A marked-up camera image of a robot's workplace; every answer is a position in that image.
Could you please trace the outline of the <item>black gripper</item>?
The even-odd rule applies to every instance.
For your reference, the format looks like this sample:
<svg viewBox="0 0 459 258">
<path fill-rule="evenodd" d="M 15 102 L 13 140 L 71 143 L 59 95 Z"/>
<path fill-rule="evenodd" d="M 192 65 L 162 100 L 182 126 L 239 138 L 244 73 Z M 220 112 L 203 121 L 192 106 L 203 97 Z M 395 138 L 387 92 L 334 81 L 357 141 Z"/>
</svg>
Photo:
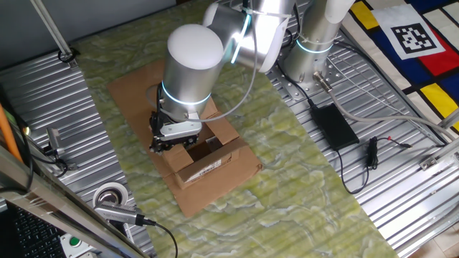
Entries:
<svg viewBox="0 0 459 258">
<path fill-rule="evenodd" d="M 162 140 L 160 137 L 154 136 L 149 150 L 152 153 L 161 155 L 164 151 L 171 150 L 175 145 L 183 145 L 186 149 L 192 148 L 198 141 L 198 135 L 191 135 L 172 140 Z"/>
</svg>

